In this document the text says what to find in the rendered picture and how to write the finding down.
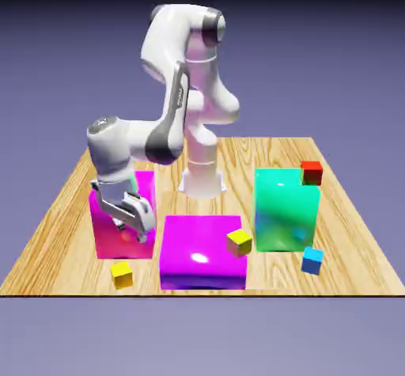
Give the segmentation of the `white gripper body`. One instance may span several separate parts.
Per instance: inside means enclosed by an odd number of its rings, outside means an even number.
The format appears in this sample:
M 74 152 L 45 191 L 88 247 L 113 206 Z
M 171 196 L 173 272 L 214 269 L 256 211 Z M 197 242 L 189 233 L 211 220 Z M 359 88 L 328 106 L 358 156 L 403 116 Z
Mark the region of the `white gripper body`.
M 108 184 L 100 183 L 98 180 L 91 181 L 92 189 L 96 193 L 100 209 L 110 215 L 112 219 L 117 218 L 138 231 L 151 231 L 155 228 L 156 220 L 150 202 L 143 196 L 127 190 L 120 191 L 120 198 L 104 198 Z

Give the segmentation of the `small yellow cube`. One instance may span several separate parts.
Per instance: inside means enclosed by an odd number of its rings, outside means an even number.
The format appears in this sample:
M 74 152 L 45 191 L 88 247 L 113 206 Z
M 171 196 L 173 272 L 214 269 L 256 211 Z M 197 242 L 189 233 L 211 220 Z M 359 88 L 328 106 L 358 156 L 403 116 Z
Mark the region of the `small yellow cube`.
M 117 290 L 133 285 L 133 272 L 127 262 L 114 263 L 110 266 L 112 282 Z
M 252 251 L 252 236 L 243 229 L 234 230 L 226 235 L 226 247 L 236 257 L 246 256 Z

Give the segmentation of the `small blue cube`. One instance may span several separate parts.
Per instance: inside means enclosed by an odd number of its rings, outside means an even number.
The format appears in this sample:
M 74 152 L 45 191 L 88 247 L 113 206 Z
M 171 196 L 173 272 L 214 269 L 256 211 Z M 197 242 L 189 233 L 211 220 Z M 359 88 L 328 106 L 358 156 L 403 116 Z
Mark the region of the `small blue cube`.
M 323 250 L 314 249 L 309 246 L 306 247 L 303 254 L 301 270 L 312 275 L 319 275 L 323 258 Z

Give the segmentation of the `small red cube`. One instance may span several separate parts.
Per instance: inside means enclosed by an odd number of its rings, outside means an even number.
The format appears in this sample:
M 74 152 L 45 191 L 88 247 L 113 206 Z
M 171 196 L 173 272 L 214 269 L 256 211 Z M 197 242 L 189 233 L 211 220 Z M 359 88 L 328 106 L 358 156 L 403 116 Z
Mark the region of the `small red cube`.
M 323 166 L 319 161 L 301 162 L 301 183 L 303 185 L 320 186 L 322 183 Z

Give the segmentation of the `large magenta box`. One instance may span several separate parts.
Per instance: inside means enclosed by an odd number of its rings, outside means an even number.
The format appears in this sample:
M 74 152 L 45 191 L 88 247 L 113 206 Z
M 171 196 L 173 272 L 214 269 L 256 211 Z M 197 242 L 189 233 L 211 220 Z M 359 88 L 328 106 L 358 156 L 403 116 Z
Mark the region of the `large magenta box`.
M 140 196 L 145 197 L 151 204 L 154 218 L 156 218 L 155 180 L 152 171 L 134 171 Z M 119 230 L 112 218 L 100 209 L 96 191 L 89 195 L 89 208 L 93 223 L 93 234 L 98 259 L 151 259 L 156 236 L 153 228 L 146 234 L 146 241 L 140 242 L 136 230 L 125 225 Z
M 241 228 L 237 215 L 168 215 L 161 241 L 161 289 L 243 290 L 247 258 L 227 249 L 227 234 Z

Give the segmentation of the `large green box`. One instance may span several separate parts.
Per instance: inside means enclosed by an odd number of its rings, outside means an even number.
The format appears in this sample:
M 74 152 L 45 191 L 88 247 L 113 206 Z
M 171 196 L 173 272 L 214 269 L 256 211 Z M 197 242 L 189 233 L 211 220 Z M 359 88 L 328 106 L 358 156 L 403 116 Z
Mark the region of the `large green box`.
M 256 168 L 253 230 L 260 252 L 302 252 L 312 246 L 320 189 L 301 182 L 299 168 Z

